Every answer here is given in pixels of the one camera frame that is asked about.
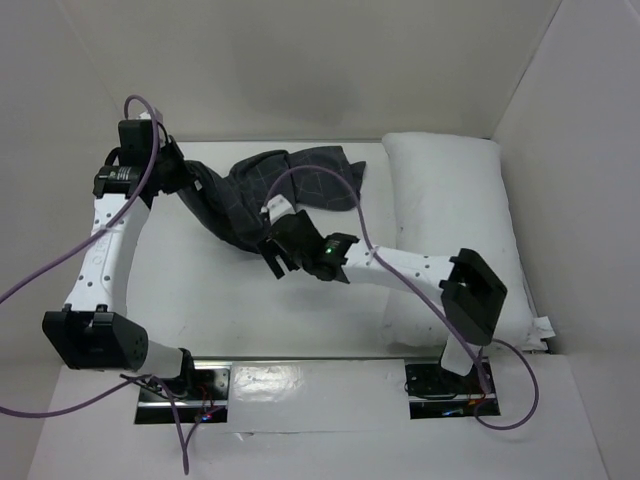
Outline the dark grey checked pillowcase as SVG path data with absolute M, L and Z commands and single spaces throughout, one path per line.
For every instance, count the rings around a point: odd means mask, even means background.
M 195 177 L 178 192 L 183 204 L 218 239 L 258 253 L 267 226 L 265 202 L 284 196 L 294 207 L 343 212 L 355 207 L 348 192 L 358 194 L 366 163 L 351 163 L 340 146 L 314 147 L 290 153 L 273 150 L 244 159 L 222 177 L 199 161 L 186 167 Z

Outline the white pillow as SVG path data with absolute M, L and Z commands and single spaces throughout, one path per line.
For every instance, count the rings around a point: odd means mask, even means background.
M 491 140 L 408 132 L 382 139 L 389 157 L 399 250 L 450 257 L 478 252 L 508 289 L 498 338 L 543 351 L 553 331 L 532 311 L 526 293 L 501 175 L 500 147 Z

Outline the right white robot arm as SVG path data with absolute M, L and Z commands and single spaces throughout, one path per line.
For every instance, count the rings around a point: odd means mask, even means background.
M 482 256 L 462 248 L 429 256 L 379 245 L 356 236 L 316 229 L 306 211 L 264 207 L 267 236 L 259 249 L 275 276 L 302 270 L 325 282 L 370 284 L 414 293 L 449 330 L 436 379 L 460 391 L 479 372 L 481 351 L 493 341 L 507 288 Z

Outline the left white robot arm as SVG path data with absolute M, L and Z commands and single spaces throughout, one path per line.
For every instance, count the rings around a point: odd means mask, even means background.
M 176 399 L 196 390 L 190 352 L 150 340 L 127 314 L 128 280 L 153 199 L 184 186 L 182 152 L 162 125 L 122 120 L 120 145 L 94 178 L 98 239 L 86 250 L 76 283 L 59 311 L 45 313 L 42 329 L 64 363 L 75 370 L 120 370 L 147 375 L 148 386 Z

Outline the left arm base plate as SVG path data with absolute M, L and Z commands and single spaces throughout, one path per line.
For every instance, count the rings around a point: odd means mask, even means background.
M 163 379 L 173 396 L 181 423 L 222 424 L 228 420 L 231 365 L 195 363 L 189 380 Z M 137 382 L 139 394 L 134 423 L 166 425 L 174 422 L 169 396 L 157 381 Z

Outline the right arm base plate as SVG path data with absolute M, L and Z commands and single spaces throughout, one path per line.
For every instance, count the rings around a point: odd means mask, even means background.
M 441 368 L 438 361 L 405 364 L 404 390 L 408 396 L 412 420 L 499 416 L 500 407 L 491 368 L 483 363 L 488 375 L 489 393 L 481 387 L 476 367 L 466 376 Z

